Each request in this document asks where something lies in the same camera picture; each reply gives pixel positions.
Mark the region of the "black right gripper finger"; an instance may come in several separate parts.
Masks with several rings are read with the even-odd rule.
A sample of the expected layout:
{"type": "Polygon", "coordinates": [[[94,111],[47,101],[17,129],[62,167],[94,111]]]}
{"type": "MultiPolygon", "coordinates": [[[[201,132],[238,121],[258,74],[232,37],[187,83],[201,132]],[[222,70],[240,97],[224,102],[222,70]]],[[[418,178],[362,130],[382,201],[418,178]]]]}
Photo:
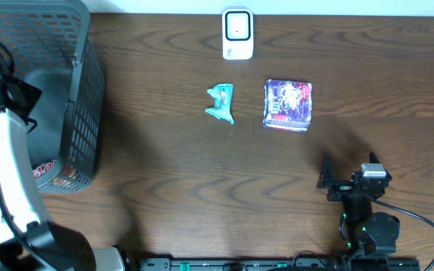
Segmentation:
{"type": "MultiPolygon", "coordinates": [[[[369,160],[370,160],[370,163],[381,163],[380,161],[379,161],[379,159],[377,158],[377,155],[375,154],[375,152],[371,152],[370,154],[369,154],[369,160]]],[[[385,177],[387,180],[391,180],[392,179],[392,176],[391,176],[391,174],[387,171],[387,176],[385,177]]]]}
{"type": "Polygon", "coordinates": [[[325,155],[323,167],[319,174],[316,184],[318,189],[327,189],[334,184],[334,173],[332,170],[332,162],[328,155],[325,155]]]}

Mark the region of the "red orange snack bar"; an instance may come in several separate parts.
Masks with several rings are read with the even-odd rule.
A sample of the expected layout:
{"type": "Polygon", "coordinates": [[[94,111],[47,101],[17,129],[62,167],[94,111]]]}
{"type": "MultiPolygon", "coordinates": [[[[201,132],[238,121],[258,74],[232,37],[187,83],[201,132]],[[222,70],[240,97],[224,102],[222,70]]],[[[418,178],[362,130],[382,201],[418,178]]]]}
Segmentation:
{"type": "Polygon", "coordinates": [[[46,162],[46,163],[42,163],[39,166],[36,166],[33,170],[32,170],[32,174],[34,176],[35,179],[41,178],[44,175],[47,175],[48,173],[55,175],[57,173],[57,171],[55,169],[53,169],[55,167],[55,164],[57,163],[57,161],[55,159],[46,162]]]}

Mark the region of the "teal snack wrapper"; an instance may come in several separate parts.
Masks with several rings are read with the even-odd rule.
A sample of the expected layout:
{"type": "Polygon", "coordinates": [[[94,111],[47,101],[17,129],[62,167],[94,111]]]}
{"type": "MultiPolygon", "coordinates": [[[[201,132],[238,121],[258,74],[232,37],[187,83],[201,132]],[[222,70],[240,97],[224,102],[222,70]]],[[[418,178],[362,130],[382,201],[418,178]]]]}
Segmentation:
{"type": "Polygon", "coordinates": [[[231,114],[233,92],[233,84],[218,84],[208,89],[207,93],[214,98],[214,106],[207,108],[205,112],[219,120],[226,120],[230,124],[234,124],[234,118],[231,114]]]}

